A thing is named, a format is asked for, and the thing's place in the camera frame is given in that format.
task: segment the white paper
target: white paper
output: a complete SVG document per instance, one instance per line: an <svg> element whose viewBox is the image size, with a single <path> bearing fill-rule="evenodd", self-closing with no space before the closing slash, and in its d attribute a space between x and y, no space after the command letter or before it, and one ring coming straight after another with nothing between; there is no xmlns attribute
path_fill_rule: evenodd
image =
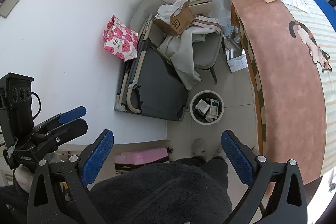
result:
<svg viewBox="0 0 336 224"><path fill-rule="evenodd" d="M305 2L305 0L282 0L283 3L299 8L300 10L309 13L310 10Z"/></svg>
<svg viewBox="0 0 336 224"><path fill-rule="evenodd" d="M227 60L231 72L247 68L246 54Z"/></svg>

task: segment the silver screw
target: silver screw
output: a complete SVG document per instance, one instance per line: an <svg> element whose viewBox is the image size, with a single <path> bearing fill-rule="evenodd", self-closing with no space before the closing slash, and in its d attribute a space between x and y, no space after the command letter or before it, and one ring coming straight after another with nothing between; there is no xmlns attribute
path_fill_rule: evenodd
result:
<svg viewBox="0 0 336 224"><path fill-rule="evenodd" d="M39 166L43 166L47 163L47 161L45 159L42 159L39 161Z"/></svg>
<svg viewBox="0 0 336 224"><path fill-rule="evenodd" d="M258 156L257 159L260 161L260 162L265 162L266 161L266 158L262 155Z"/></svg>
<svg viewBox="0 0 336 224"><path fill-rule="evenodd" d="M295 166L296 165L296 161L295 160L289 160L289 164Z"/></svg>
<svg viewBox="0 0 336 224"><path fill-rule="evenodd" d="M70 161L70 162L75 162L76 160L78 160L78 156L77 156L77 155L72 155L72 156L69 158L69 161Z"/></svg>

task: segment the black fuzzy coat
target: black fuzzy coat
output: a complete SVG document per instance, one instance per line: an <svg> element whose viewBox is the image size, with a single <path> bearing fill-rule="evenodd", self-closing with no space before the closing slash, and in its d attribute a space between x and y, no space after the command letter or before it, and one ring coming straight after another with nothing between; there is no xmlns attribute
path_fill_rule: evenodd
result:
<svg viewBox="0 0 336 224"><path fill-rule="evenodd" d="M26 214L28 195L1 187L2 199ZM227 192L195 166L153 164L97 183L90 198L111 224L222 224L232 211Z"/></svg>

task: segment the trash can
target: trash can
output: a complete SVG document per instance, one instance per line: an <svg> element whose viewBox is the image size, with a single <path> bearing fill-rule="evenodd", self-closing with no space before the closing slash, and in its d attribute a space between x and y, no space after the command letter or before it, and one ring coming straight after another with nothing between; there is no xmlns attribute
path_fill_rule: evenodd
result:
<svg viewBox="0 0 336 224"><path fill-rule="evenodd" d="M212 122L208 122L205 119L205 116L202 116L201 114L199 114L196 110L195 110L195 106L199 103L199 101L202 100L206 100L207 98L213 99L213 100L217 100L219 101L219 106L218 106L218 117L216 120L212 121ZM202 124L204 126L209 126L212 125L214 123L219 122L219 120L221 119L221 117L224 114L224 102L223 99L219 96L218 93L212 91L212 90L204 90L201 91L199 93L197 93L193 99L190 102L190 114L193 117L193 119L199 123Z"/></svg>

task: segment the camera lens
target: camera lens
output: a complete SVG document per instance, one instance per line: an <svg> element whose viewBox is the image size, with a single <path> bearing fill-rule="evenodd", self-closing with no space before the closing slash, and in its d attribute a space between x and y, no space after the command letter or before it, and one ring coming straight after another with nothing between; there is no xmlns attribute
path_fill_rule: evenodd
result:
<svg viewBox="0 0 336 224"><path fill-rule="evenodd" d="M20 89L20 99L21 101L25 100L25 90L23 88Z"/></svg>
<svg viewBox="0 0 336 224"><path fill-rule="evenodd" d="M13 100L17 102L17 89L13 89Z"/></svg>
<svg viewBox="0 0 336 224"><path fill-rule="evenodd" d="M27 89L27 98L30 99L30 89Z"/></svg>

